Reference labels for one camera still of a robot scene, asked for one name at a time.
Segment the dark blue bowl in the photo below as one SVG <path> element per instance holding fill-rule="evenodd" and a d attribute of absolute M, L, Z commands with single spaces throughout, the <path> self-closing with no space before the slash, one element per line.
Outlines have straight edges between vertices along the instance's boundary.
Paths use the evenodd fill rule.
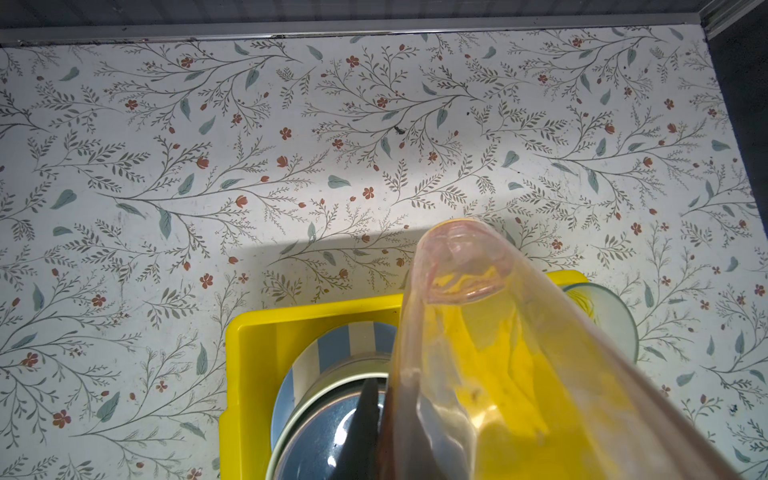
<path fill-rule="evenodd" d="M 282 446 L 273 451 L 266 477 L 330 479 L 366 380 L 339 387 L 313 402 L 288 431 Z M 381 417 L 386 380 L 378 383 Z"/>

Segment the frosted blue plastic cup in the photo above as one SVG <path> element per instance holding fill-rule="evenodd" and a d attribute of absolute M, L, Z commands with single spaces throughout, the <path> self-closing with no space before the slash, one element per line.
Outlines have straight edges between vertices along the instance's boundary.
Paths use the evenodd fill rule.
<path fill-rule="evenodd" d="M 639 355 L 637 327 L 629 308 L 617 294 L 602 285 L 590 282 L 569 285 L 564 287 L 563 291 L 620 352 L 632 363 L 637 362 Z"/>

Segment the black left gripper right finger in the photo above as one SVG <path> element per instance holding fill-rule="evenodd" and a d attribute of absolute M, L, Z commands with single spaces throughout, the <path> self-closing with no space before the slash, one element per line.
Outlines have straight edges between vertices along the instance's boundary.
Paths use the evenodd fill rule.
<path fill-rule="evenodd" d="M 380 479 L 445 479 L 416 415 L 415 397 L 387 385 L 379 430 Z"/>

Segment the pink plastic cup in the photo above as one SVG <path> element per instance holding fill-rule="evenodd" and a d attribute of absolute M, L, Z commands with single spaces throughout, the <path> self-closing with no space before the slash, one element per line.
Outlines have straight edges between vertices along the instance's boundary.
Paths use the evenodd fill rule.
<path fill-rule="evenodd" d="M 445 479 L 732 479 L 587 315 L 483 222 L 417 245 L 389 383 Z"/>

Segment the yellow plastic bin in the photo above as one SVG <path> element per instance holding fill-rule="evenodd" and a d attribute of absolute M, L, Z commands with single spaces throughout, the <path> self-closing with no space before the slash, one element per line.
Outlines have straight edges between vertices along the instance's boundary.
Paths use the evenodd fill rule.
<path fill-rule="evenodd" d="M 270 426 L 283 379 L 306 347 L 354 322 L 400 321 L 400 294 L 246 312 L 226 332 L 227 408 L 220 418 L 224 479 L 264 479 Z"/>

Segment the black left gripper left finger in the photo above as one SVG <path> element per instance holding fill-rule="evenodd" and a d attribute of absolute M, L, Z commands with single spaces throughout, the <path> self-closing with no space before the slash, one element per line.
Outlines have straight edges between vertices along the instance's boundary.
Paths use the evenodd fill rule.
<path fill-rule="evenodd" d="M 375 479 L 375 454 L 378 441 L 380 408 L 379 383 L 370 378 L 363 383 L 337 465 L 330 479 Z"/>

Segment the light green bowl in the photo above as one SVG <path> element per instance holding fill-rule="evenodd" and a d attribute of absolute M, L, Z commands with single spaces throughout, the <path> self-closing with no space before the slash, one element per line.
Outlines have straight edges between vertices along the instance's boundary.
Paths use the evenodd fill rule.
<path fill-rule="evenodd" d="M 388 354 L 358 355 L 332 366 L 300 394 L 290 372 L 281 386 L 270 426 L 267 479 L 328 479 L 340 463 L 364 382 L 376 383 L 383 407 Z"/>

